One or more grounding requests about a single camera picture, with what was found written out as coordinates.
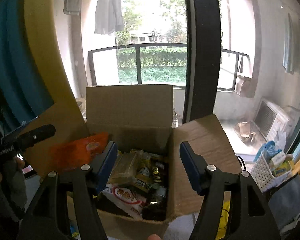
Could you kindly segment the person's left hand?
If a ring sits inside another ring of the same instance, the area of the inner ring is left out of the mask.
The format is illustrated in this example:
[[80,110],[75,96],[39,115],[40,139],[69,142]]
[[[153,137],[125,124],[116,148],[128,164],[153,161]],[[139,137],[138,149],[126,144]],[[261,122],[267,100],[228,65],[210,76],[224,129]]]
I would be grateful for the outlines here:
[[4,165],[0,165],[0,183],[11,179],[17,171],[22,172],[25,162],[18,157],[14,157]]

